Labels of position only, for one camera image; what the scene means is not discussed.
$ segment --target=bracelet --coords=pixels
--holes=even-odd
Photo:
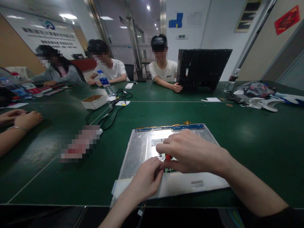
[[[26,129],[26,128],[17,127],[17,126],[12,126],[12,127],[8,128],[8,129],[12,129],[12,128],[17,128],[17,129],[20,129],[20,130],[24,130],[24,131],[26,131],[26,132],[28,132],[28,131],[29,131],[29,130],[28,130],[28,129]]]

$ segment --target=white t-shirt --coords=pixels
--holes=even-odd
[[[155,76],[158,75],[164,81],[167,82],[174,81],[174,78],[176,77],[177,74],[177,62],[168,60],[166,68],[162,70],[157,65],[157,62],[154,61],[149,64],[149,71],[151,73],[152,80],[154,79]]]
[[[98,74],[99,70],[102,70],[102,72],[104,73],[104,75],[109,79],[109,80],[113,80],[115,78],[119,78],[121,77],[122,74],[127,74],[126,73],[126,69],[124,66],[124,63],[122,61],[116,60],[116,59],[112,59],[113,61],[113,68],[109,69],[106,65],[103,64],[97,64],[97,66],[95,67],[95,70],[93,71],[94,73]]]

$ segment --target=framed picture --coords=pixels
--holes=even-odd
[[[254,17],[261,5],[262,0],[248,0],[245,5],[244,11],[240,16],[235,32],[246,33],[252,24]]]

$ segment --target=white charger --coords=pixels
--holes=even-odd
[[[125,89],[126,89],[126,90],[127,90],[127,89],[132,89],[133,86],[134,86],[133,83],[128,83],[128,84],[126,85]]]

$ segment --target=company logo sign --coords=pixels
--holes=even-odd
[[[50,21],[44,21],[39,19],[39,22],[45,29],[55,30],[55,26]]]

